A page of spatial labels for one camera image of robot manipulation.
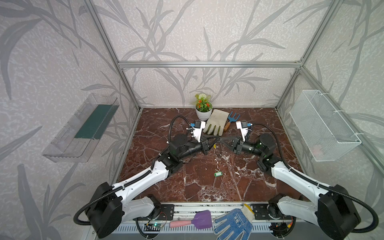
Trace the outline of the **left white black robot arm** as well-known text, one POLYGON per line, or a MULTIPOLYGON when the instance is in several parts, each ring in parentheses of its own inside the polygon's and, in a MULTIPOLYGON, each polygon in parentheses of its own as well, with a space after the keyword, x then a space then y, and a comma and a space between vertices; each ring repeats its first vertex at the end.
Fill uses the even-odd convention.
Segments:
POLYGON ((189 140, 185 134, 176 135, 148 168, 122 182, 99 185, 90 202, 76 213, 74 222, 92 226, 97 237, 102 239, 125 220, 156 217, 160 214, 161 203, 153 196, 142 199, 137 196, 176 173, 183 166, 184 158, 198 153, 206 155, 219 139, 218 136, 202 136, 197 141, 189 140), (81 213, 86 214, 87 221, 80 221, 81 213))

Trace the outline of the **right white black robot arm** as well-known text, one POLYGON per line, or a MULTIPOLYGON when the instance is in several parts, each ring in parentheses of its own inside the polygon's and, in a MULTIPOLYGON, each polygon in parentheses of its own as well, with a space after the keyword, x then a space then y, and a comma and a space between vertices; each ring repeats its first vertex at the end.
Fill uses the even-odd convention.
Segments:
POLYGON ((274 154, 279 141, 270 134, 262 134, 253 142, 243 137, 224 137, 221 143, 235 154, 251 154, 259 158, 259 169, 284 182, 306 197, 297 200, 278 194, 269 200, 271 218, 291 216, 314 224, 331 239, 343 240, 361 223, 360 215, 348 191, 340 185, 324 185, 289 166, 274 154))

